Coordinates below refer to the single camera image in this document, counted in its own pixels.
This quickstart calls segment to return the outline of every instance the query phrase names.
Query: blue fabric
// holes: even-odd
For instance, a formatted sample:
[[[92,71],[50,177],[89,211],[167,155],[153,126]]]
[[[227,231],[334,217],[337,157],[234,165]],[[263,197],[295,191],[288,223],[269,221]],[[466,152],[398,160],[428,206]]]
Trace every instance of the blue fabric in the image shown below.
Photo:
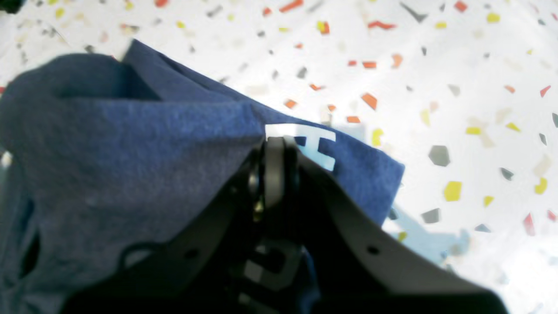
[[[383,222],[401,164],[138,41],[121,63],[69,55],[21,74],[0,100],[0,145],[14,156],[0,204],[0,312],[57,313],[68,295],[113,274],[123,248],[173,238],[275,123],[334,131],[319,151],[335,159],[333,175],[356,204]],[[24,274],[37,236],[38,262]]]

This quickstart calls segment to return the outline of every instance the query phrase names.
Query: navy blue shirt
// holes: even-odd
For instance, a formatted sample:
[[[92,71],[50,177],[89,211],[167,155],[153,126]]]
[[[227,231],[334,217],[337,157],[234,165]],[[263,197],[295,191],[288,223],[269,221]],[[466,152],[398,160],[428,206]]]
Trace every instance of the navy blue shirt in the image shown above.
[[[0,200],[0,312],[57,313],[112,275],[123,248],[173,238],[257,143],[283,135],[303,139],[303,153],[383,222],[401,164],[138,41],[122,62],[68,55],[21,74],[0,100],[0,145],[13,154]]]

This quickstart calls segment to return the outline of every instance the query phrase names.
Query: folded cloth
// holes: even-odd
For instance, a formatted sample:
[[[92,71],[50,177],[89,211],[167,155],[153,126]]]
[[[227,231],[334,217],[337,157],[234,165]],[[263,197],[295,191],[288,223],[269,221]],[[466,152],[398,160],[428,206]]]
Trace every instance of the folded cloth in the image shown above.
[[[21,74],[0,101],[0,145],[13,155],[0,207],[0,312],[57,313],[112,275],[130,244],[173,238],[265,136],[286,135],[383,222],[403,165],[138,41],[121,63],[68,55]]]

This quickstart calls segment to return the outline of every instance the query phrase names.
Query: gray speck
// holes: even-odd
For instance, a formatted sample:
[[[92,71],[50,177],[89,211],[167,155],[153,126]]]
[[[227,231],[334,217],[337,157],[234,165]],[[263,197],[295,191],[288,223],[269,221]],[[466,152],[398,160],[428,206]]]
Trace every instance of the gray speck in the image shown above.
[[[500,168],[500,170],[502,171],[502,175],[504,176],[504,178],[508,181],[512,180],[513,177],[513,173],[511,171],[509,171],[508,169],[505,168]]]
[[[306,10],[306,11],[308,13],[312,13],[312,12],[316,11],[319,7],[321,7],[322,4],[324,4],[324,0],[318,1],[315,5],[309,7],[308,10]]]
[[[491,233],[492,231],[483,223],[475,227],[475,231]]]
[[[459,94],[461,93],[461,89],[457,85],[448,84],[448,87],[455,97],[459,96]]]
[[[85,46],[85,51],[87,51],[90,54],[94,54],[95,53],[95,47],[93,47],[91,45],[87,45],[87,46]]]
[[[223,6],[219,5],[212,11],[208,12],[208,17],[214,17],[217,13],[221,12],[222,10],[223,10]]]
[[[440,221],[440,209],[436,208],[421,214],[424,223],[437,223]]]
[[[428,157],[437,166],[445,167],[450,164],[450,155],[446,146],[432,146]]]
[[[424,21],[425,18],[428,17],[428,14],[418,14],[417,12],[415,12],[415,10],[411,9],[410,7],[408,7],[406,4],[404,4],[403,2],[399,3],[405,10],[407,10],[407,12],[409,12],[409,14],[418,22],[421,23],[422,21]]]
[[[388,215],[389,219],[391,220],[397,220],[399,218],[399,215],[397,215],[397,212],[395,211],[394,208],[391,208],[389,210],[389,215]]]
[[[296,77],[300,78],[300,79],[304,79],[306,77],[306,73],[308,72],[308,70],[303,66],[299,72],[296,74]]]

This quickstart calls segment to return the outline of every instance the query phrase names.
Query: orange speck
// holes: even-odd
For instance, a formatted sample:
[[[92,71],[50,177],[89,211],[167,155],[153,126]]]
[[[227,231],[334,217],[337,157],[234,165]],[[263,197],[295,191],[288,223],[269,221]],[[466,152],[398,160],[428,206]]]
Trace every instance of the orange speck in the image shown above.
[[[375,69],[376,68],[376,62],[373,62],[373,61],[363,61],[362,65],[364,65],[365,69]]]
[[[504,88],[507,89],[512,94],[516,92],[516,89],[511,87],[510,85],[506,85],[504,86]]]
[[[465,12],[467,9],[467,4],[463,3],[462,1],[457,1],[454,7],[461,13]]]
[[[364,95],[362,95],[362,100],[364,100],[364,102],[366,104],[368,104],[372,109],[376,110],[376,105],[378,104],[378,100],[376,99],[376,97],[370,95],[369,93],[366,93]]]
[[[360,119],[356,116],[347,117],[347,122],[349,122],[349,123],[360,123]]]
[[[393,58],[393,65],[391,66],[391,68],[399,68],[399,65],[403,62],[403,57],[400,54],[394,54],[391,57]]]
[[[374,28],[374,27],[380,27],[383,28],[385,30],[389,30],[391,28],[397,27],[397,25],[395,24],[386,24],[380,21],[374,21],[374,22],[370,22],[368,23],[368,28]]]
[[[286,6],[282,7],[279,9],[279,12],[281,13],[285,13],[287,11],[290,11],[296,7],[300,7],[304,4],[303,0],[294,0],[293,2],[287,4]]]
[[[310,84],[310,87],[311,87],[313,90],[315,90],[315,91],[319,91],[320,89],[323,89],[323,88],[324,88],[323,86],[316,86],[316,85],[314,85],[314,84]]]
[[[287,108],[292,109],[293,107],[296,106],[296,102],[293,100],[288,99],[287,102],[285,103],[285,106],[287,106]]]
[[[169,3],[169,0],[155,0],[155,6],[158,8],[162,8]]]
[[[541,97],[544,97],[546,95],[546,92],[548,92],[550,89],[550,85],[548,85],[547,87],[541,89]]]

